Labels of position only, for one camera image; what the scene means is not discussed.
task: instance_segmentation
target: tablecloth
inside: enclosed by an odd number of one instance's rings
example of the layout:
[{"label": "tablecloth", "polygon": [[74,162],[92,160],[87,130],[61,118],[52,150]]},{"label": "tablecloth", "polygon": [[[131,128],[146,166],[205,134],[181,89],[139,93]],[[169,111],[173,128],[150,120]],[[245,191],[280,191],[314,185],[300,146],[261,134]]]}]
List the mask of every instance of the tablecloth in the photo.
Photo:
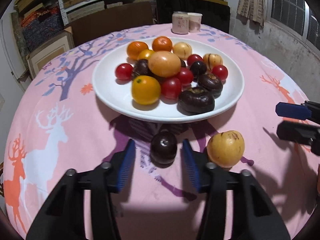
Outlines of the tablecloth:
[{"label": "tablecloth", "polygon": [[[278,66],[242,41],[206,25],[199,33],[183,36],[220,49],[243,72],[243,96],[216,117],[189,124],[148,123],[119,115],[96,97],[91,77],[102,57],[131,41],[181,37],[171,27],[142,26],[89,41],[53,59],[30,84],[15,113],[4,162],[7,212],[23,237],[67,169],[92,170],[133,138],[137,154],[132,180],[119,195],[112,195],[122,239],[196,239],[205,196],[188,181],[181,142],[188,138],[194,150],[202,151],[210,136],[228,130],[241,132],[245,140],[244,157],[231,171],[252,172],[292,237],[306,223],[315,204],[319,160],[307,147],[277,138],[276,128],[283,118],[276,115],[275,106],[300,104],[307,97]],[[163,128],[176,134],[179,142],[177,157],[166,169],[155,167],[149,158],[150,140]],[[90,194],[85,195],[86,234],[92,239]],[[226,239],[231,226],[228,194]]]}]

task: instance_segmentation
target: striped curtain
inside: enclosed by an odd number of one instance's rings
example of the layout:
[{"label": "striped curtain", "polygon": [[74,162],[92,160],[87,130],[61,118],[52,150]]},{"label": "striped curtain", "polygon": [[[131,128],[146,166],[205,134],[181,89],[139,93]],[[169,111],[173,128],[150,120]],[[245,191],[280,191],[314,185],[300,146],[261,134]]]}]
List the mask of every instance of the striped curtain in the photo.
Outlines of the striped curtain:
[{"label": "striped curtain", "polygon": [[237,13],[260,23],[260,26],[263,28],[263,3],[264,0],[239,0]]}]

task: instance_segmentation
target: round table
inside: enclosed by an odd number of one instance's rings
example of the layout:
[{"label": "round table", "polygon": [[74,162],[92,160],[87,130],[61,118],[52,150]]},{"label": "round table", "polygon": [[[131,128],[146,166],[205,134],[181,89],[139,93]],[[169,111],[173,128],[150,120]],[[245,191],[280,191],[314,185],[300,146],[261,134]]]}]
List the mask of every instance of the round table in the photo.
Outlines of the round table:
[{"label": "round table", "polygon": [[[197,195],[187,179],[180,150],[172,166],[155,167],[149,159],[150,140],[165,125],[181,148],[188,138],[203,151],[210,136],[238,130],[245,140],[244,157],[231,171],[250,170],[281,213],[291,237],[306,223],[315,205],[318,159],[310,149],[280,141],[275,113],[278,102],[300,104],[306,95],[273,62],[240,40],[202,25],[183,38],[223,51],[241,68],[245,89],[225,113],[189,124],[155,124],[119,115],[92,90],[97,62],[116,47],[143,38],[182,37],[171,24],[132,28],[108,34],[74,48],[49,62],[33,80],[15,114],[7,140],[4,191],[12,225],[26,236],[42,203],[69,168],[92,170],[129,138],[137,152],[130,186],[112,195],[122,240],[196,239],[205,196]],[[228,195],[226,239],[232,226]],[[85,223],[92,239],[90,200],[86,192]]]}]

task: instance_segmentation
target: white plate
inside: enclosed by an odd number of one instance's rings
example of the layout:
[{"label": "white plate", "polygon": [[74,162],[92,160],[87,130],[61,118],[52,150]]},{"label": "white plate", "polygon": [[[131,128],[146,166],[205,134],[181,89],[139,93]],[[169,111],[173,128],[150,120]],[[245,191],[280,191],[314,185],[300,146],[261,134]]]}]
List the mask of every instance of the white plate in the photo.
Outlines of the white plate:
[{"label": "white plate", "polygon": [[[177,110],[177,104],[165,103],[159,100],[158,103],[151,106],[141,106],[136,104],[131,96],[131,82],[120,84],[115,77],[115,69],[121,64],[127,62],[126,49],[128,44],[120,46],[107,54],[93,70],[92,85],[97,96],[103,103],[111,109],[127,115],[129,117],[160,123],[187,123],[208,119],[212,116],[221,114],[240,99],[244,91],[244,77],[237,64],[222,51],[207,44],[183,38],[170,38],[173,44],[184,41],[192,47],[192,53],[203,56],[206,53],[216,53],[222,56],[224,65],[228,68],[229,75],[223,86],[221,96],[215,100],[213,111],[204,114],[181,113]],[[154,38],[143,39],[141,41],[151,44]]]}]

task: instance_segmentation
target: white cup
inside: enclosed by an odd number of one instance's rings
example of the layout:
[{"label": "white cup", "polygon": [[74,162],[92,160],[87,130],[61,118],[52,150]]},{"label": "white cup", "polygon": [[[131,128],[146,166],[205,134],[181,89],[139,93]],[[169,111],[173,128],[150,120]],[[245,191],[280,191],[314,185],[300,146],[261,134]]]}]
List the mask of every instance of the white cup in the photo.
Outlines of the white cup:
[{"label": "white cup", "polygon": [[190,33],[197,33],[200,31],[201,26],[201,13],[188,13],[189,16],[189,32]]}]

